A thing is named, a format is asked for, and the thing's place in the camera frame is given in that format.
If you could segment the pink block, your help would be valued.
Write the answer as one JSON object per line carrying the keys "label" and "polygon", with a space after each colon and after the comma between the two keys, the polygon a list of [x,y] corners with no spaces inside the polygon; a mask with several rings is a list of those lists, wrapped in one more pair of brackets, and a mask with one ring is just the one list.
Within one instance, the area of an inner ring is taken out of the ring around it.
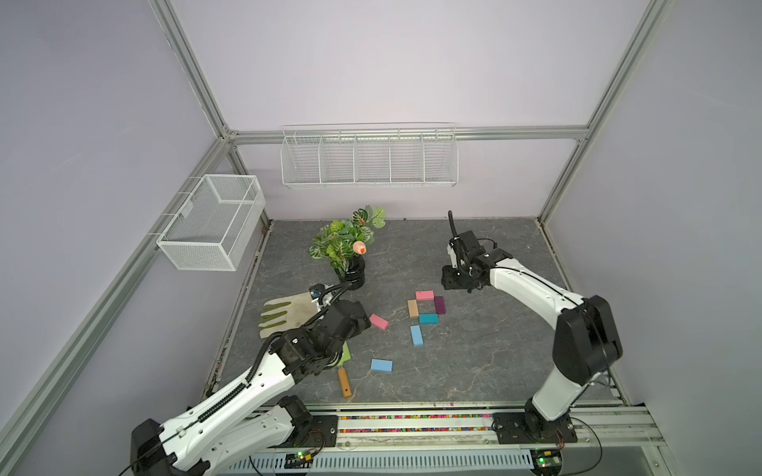
{"label": "pink block", "polygon": [[383,317],[379,317],[378,315],[371,315],[369,320],[373,327],[378,328],[382,331],[386,331],[390,325],[387,319],[383,319]]}
{"label": "pink block", "polygon": [[435,293],[433,291],[418,291],[416,293],[417,301],[434,301]]}

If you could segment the teal block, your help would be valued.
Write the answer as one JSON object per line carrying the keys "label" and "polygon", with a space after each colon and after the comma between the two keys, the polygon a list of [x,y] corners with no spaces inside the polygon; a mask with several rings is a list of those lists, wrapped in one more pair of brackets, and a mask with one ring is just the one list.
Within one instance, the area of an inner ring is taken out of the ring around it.
{"label": "teal block", "polygon": [[436,313],[425,313],[419,317],[419,323],[421,325],[435,325],[438,324],[439,321],[439,316]]}

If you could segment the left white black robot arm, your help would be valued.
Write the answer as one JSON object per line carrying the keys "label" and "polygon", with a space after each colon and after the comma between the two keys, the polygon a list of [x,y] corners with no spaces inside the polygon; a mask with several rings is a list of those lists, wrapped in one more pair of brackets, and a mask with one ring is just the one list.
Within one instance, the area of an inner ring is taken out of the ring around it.
{"label": "left white black robot arm", "polygon": [[371,323],[358,301],[336,299],[300,327],[276,332],[252,366],[194,408],[131,434],[134,475],[216,475],[260,449],[306,432],[312,416],[289,390],[339,362]]}

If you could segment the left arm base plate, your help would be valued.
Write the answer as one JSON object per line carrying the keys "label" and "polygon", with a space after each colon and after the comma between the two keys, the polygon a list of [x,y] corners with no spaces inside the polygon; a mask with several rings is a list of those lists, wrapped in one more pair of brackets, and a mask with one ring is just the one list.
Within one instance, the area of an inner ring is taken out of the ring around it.
{"label": "left arm base plate", "polygon": [[330,415],[313,416],[308,424],[298,426],[275,448],[335,447],[339,436],[339,418]]}

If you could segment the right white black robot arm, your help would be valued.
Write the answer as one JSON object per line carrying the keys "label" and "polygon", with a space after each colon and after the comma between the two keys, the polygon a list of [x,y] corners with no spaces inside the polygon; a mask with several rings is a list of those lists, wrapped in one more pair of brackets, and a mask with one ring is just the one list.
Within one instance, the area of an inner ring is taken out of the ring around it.
{"label": "right white black robot arm", "polygon": [[554,331],[554,368],[527,402],[524,426],[535,434],[557,428],[591,383],[608,374],[623,355],[608,301],[553,284],[504,250],[485,249],[471,231],[450,231],[450,265],[443,268],[442,277],[445,289],[470,293],[492,287],[529,307]]}

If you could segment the purple block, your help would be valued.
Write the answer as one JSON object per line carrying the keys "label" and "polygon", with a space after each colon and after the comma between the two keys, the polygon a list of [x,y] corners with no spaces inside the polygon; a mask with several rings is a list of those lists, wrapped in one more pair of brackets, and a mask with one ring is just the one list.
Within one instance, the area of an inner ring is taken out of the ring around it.
{"label": "purple block", "polygon": [[436,296],[434,298],[435,310],[437,315],[446,314],[446,300],[442,296]]}

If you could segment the light blue block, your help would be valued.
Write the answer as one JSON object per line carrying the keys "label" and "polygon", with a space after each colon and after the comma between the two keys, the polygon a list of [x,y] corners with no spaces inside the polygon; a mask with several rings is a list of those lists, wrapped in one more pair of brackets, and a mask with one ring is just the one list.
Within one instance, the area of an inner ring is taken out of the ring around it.
{"label": "light blue block", "polygon": [[372,359],[370,370],[380,373],[391,373],[393,371],[394,364],[390,360]]}
{"label": "light blue block", "polygon": [[423,333],[421,327],[419,325],[413,325],[410,328],[411,331],[411,338],[413,345],[415,347],[421,347],[424,345],[424,339],[423,339]]}

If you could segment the tan wooden block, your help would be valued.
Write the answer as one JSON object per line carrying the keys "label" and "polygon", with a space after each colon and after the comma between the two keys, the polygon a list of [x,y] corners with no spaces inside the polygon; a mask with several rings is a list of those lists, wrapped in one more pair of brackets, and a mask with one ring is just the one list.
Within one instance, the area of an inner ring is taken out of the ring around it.
{"label": "tan wooden block", "polygon": [[410,301],[407,301],[407,305],[411,319],[417,319],[420,316],[418,302],[415,299],[410,299]]}

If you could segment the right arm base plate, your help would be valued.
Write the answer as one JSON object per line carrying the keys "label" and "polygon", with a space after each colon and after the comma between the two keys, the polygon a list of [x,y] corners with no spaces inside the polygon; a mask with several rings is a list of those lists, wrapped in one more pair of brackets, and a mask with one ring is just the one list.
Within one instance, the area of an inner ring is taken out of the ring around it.
{"label": "right arm base plate", "polygon": [[577,433],[569,414],[550,422],[534,413],[496,413],[490,428],[499,444],[562,445],[577,442]]}

